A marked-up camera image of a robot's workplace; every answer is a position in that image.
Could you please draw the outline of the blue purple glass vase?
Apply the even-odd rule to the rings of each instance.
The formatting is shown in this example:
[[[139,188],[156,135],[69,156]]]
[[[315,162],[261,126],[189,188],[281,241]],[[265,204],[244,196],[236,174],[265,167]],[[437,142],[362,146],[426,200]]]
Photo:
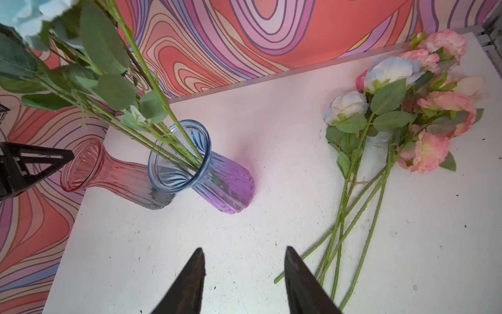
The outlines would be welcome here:
[[[202,155],[201,166],[194,171],[151,153],[148,163],[151,183],[168,194],[192,188],[223,213],[242,212],[254,197],[255,185],[250,172],[213,151],[209,132],[204,125],[195,120],[183,120],[180,125]]]

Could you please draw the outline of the red grey glass vase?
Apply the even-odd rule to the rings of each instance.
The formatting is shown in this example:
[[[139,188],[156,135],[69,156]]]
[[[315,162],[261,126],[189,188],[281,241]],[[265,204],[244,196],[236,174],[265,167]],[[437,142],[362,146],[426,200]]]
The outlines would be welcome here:
[[[96,139],[87,139],[73,151],[74,159],[63,167],[61,187],[66,192],[104,188],[143,208],[157,210],[174,199],[150,181],[147,166],[113,158]]]

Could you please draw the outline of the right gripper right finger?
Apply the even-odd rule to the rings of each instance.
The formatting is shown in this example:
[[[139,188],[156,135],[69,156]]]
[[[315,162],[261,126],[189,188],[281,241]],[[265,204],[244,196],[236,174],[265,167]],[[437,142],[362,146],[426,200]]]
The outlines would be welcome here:
[[[284,279],[291,314],[342,314],[291,246],[285,252]]]

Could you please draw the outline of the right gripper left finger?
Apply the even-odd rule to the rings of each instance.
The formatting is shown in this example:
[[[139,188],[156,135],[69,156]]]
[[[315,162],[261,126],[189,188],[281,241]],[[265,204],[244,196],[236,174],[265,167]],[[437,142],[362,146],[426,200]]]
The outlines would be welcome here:
[[[151,314],[200,313],[205,274],[205,255],[197,248]]]

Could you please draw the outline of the light blue flower stem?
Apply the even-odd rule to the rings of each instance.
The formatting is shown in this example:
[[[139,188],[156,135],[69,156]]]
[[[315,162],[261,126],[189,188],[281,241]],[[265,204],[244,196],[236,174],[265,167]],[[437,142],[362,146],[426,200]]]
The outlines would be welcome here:
[[[27,107],[77,107],[183,172],[202,166],[116,1],[2,1],[1,87]]]

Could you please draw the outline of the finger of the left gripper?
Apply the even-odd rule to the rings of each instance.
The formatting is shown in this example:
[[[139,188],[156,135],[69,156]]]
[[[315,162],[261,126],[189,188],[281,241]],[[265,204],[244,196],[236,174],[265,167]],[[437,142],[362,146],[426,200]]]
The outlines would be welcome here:
[[[1,196],[19,196],[74,160],[71,150],[1,143]]]

